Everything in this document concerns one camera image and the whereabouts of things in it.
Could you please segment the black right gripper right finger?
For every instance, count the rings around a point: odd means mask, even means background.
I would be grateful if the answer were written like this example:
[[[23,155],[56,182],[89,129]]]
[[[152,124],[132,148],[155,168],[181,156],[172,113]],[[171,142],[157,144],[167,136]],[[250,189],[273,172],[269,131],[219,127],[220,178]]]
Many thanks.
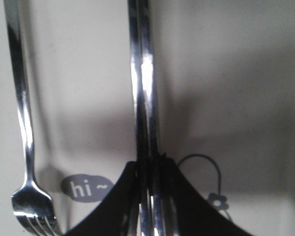
[[[181,236],[248,236],[218,213],[188,182],[173,159],[161,158],[161,189],[169,197],[172,229]]]

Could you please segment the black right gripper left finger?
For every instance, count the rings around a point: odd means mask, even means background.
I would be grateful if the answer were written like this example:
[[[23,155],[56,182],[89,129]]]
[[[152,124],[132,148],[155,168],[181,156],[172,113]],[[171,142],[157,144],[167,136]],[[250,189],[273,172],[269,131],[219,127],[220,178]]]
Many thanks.
[[[127,162],[115,186],[66,236],[135,236],[139,213],[136,163]]]

